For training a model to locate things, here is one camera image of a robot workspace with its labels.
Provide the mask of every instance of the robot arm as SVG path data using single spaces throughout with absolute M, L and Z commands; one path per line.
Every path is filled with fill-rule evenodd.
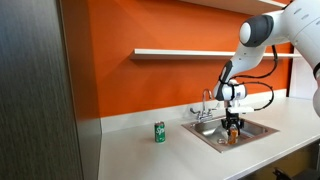
M 235 103 L 237 100 L 244 99 L 247 92 L 245 86 L 232 80 L 232 77 L 256 67 L 267 46 L 291 42 L 314 69 L 314 76 L 319 86 L 319 32 L 320 0 L 295 0 L 284 10 L 254 16 L 245 21 L 240 28 L 240 43 L 237 51 L 224 66 L 213 91 L 217 100 L 228 103 L 227 121 L 231 122 L 233 119 L 238 121 L 239 113 L 252 111 L 248 108 L 241 109 Z M 320 116 L 319 88 L 314 95 L 313 103 L 315 111 Z

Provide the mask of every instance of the wall shelf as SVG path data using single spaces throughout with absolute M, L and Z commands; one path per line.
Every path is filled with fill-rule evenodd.
M 183 2 L 224 9 L 249 15 L 281 10 L 286 4 L 272 0 L 180 0 Z
M 134 49 L 130 54 L 132 60 L 225 60 L 230 59 L 235 52 L 228 51 L 191 51 L 191 50 L 162 50 Z M 301 57 L 300 54 L 278 53 L 278 58 Z M 273 59 L 272 53 L 264 53 L 263 59 Z

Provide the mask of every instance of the stainless steel sink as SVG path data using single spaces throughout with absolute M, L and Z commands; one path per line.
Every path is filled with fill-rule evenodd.
M 240 136 L 237 137 L 237 142 L 228 144 L 227 131 L 221 125 L 223 119 L 225 117 L 218 117 L 205 122 L 191 122 L 182 124 L 182 126 L 220 153 L 278 132 L 276 129 L 245 120 L 244 127 L 240 130 Z

